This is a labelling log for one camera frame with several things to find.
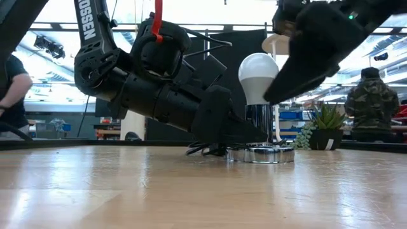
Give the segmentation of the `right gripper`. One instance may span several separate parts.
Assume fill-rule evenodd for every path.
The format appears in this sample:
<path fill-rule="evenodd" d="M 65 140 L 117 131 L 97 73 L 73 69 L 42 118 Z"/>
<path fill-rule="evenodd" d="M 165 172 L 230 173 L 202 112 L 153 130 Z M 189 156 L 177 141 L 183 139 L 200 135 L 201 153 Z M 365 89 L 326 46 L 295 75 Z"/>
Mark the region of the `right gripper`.
<path fill-rule="evenodd" d="M 264 94 L 271 104 L 318 87 L 382 24 L 382 0 L 319 1 L 295 7 L 289 57 Z"/>

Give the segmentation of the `chrome lamp base with socket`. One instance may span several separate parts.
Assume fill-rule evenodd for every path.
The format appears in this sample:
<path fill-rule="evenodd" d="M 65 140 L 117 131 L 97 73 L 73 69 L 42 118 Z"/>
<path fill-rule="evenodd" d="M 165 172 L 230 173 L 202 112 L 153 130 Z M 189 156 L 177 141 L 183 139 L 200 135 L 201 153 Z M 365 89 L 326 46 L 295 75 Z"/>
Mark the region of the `chrome lamp base with socket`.
<path fill-rule="evenodd" d="M 269 104 L 245 106 L 245 119 L 267 134 L 267 140 L 227 148 L 231 162 L 289 163 L 294 162 L 294 149 L 273 142 L 273 107 Z"/>

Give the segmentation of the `black aluminium table frame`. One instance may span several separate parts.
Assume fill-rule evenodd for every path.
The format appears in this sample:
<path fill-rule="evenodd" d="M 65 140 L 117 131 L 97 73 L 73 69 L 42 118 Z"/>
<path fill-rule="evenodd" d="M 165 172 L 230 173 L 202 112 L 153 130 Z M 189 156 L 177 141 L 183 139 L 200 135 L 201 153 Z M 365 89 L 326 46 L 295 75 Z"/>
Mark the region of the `black aluminium table frame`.
<path fill-rule="evenodd" d="M 62 148 L 74 146 L 188 146 L 188 141 L 110 141 L 89 139 L 0 140 L 0 151 L 13 149 Z M 407 144 L 342 141 L 338 149 L 407 153 Z"/>

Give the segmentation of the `potted succulent plant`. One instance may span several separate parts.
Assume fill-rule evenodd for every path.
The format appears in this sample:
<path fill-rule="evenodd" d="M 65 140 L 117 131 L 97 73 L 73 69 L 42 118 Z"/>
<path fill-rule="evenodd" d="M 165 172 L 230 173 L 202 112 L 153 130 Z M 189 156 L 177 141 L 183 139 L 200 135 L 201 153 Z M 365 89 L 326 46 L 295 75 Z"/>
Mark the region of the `potted succulent plant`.
<path fill-rule="evenodd" d="M 320 102 L 307 113 L 310 120 L 301 127 L 290 147 L 303 150 L 335 150 L 343 138 L 346 114 L 340 114 L 337 105 Z"/>

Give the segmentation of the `wooden shelf unit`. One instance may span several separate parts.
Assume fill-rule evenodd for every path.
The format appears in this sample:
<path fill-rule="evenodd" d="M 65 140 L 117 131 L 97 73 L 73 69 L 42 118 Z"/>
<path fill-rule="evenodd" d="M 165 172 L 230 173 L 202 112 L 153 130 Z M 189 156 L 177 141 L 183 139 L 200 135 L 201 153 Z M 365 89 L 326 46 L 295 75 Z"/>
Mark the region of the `wooden shelf unit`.
<path fill-rule="evenodd" d="M 100 121 L 93 126 L 97 140 L 120 140 L 121 120 L 111 117 L 100 117 Z"/>

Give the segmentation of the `person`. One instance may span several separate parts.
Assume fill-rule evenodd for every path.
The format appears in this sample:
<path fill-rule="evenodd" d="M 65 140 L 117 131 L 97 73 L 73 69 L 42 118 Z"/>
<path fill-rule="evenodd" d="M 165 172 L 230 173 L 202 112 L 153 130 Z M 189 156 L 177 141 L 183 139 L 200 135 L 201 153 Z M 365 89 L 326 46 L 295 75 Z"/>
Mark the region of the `person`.
<path fill-rule="evenodd" d="M 24 99 L 31 89 L 32 79 L 25 70 L 22 61 L 10 55 L 6 62 L 8 83 L 6 93 L 0 97 L 0 122 L 29 133 L 29 122 L 25 117 Z"/>
<path fill-rule="evenodd" d="M 399 143 L 392 132 L 392 118 L 399 111 L 397 93 L 380 78 L 379 70 L 361 70 L 361 80 L 350 89 L 344 104 L 345 112 L 354 118 L 351 135 L 359 142 Z"/>

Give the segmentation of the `white lightbulb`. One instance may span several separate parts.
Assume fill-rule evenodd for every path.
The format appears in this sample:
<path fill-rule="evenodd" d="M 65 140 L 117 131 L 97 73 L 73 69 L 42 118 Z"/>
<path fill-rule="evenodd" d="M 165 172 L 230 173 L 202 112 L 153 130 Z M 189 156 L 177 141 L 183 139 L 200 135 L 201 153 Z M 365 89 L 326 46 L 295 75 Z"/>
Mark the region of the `white lightbulb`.
<path fill-rule="evenodd" d="M 268 104 L 264 94 L 279 72 L 274 59 L 265 53 L 247 56 L 238 69 L 238 79 L 242 85 L 247 105 Z"/>

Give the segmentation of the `white stand with round top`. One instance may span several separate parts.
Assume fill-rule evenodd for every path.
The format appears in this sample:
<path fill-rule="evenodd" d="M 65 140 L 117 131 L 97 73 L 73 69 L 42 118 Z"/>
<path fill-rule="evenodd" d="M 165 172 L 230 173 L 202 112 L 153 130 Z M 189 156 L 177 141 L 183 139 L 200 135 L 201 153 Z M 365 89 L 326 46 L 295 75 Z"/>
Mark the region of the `white stand with round top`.
<path fill-rule="evenodd" d="M 262 42 L 261 47 L 266 53 L 270 53 L 275 61 L 278 61 L 277 55 L 287 55 L 289 53 L 288 44 L 289 38 L 287 36 L 272 34 Z M 277 142 L 281 142 L 282 138 L 280 136 L 279 105 L 274 105 L 274 117 L 276 140 Z"/>

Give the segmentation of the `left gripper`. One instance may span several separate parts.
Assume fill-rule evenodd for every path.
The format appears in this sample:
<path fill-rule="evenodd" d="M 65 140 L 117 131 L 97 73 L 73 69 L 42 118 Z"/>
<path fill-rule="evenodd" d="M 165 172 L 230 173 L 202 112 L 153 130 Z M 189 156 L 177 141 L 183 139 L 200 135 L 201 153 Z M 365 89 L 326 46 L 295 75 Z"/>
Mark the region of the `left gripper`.
<path fill-rule="evenodd" d="M 230 90 L 219 85 L 209 87 L 200 104 L 188 92 L 165 85 L 153 118 L 173 127 L 191 127 L 191 133 L 202 143 L 243 144 L 268 138 L 266 132 L 235 114 Z"/>

